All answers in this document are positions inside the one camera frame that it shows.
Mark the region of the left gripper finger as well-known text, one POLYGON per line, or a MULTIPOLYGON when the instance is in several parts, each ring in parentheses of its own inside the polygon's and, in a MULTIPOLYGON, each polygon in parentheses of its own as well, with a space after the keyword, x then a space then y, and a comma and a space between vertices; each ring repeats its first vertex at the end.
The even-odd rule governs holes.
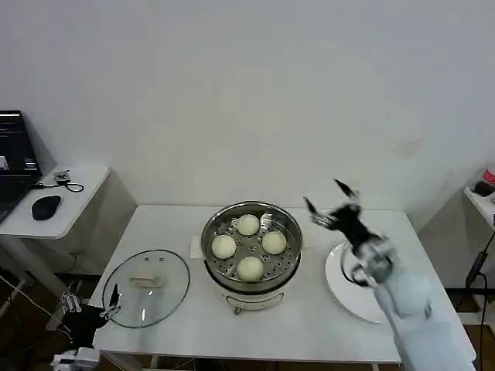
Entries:
POLYGON ((114 287, 111 292, 108 308, 104 309, 104 311, 100 313, 100 316, 102 318, 110 318, 120 310, 121 306, 118 304, 119 298, 120 298, 120 293, 118 290, 118 285, 114 284, 114 287))
POLYGON ((62 294, 60 298, 60 304, 63 309, 63 313, 81 313, 82 301, 78 294, 82 281, 72 281, 68 289, 62 294))

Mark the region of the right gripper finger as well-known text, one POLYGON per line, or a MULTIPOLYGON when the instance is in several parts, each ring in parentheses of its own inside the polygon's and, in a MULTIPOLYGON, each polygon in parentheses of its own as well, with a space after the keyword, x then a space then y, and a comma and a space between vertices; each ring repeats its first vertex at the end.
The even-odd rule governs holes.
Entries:
POLYGON ((334 179, 334 182, 337 184, 337 186, 340 188, 340 190, 343 192, 343 194, 347 197, 347 201, 351 205, 360 205, 360 197, 359 197, 359 192, 352 190, 346 183, 341 182, 338 179, 334 179))
POLYGON ((311 221, 322 228, 332 229, 335 222, 334 218, 332 218, 329 214, 319 212, 306 196, 304 196, 303 199, 305 201, 306 208, 309 211, 311 221))

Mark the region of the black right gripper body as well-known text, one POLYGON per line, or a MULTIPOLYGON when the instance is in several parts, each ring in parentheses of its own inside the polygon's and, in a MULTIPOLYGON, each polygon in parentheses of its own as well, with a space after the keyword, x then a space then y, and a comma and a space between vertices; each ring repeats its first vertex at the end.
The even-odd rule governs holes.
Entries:
POLYGON ((361 208, 357 204, 347 203, 328 214, 332 220, 329 229, 340 231, 353 248, 381 238, 368 230, 360 220, 361 208))

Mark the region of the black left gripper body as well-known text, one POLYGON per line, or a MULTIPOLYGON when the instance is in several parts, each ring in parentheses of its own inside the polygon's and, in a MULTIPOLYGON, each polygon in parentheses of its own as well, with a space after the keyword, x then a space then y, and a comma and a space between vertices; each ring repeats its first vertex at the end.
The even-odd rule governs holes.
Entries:
POLYGON ((63 324, 70 333, 71 348, 93 348, 95 332, 106 325, 103 308, 85 305, 81 312, 67 312, 63 324))

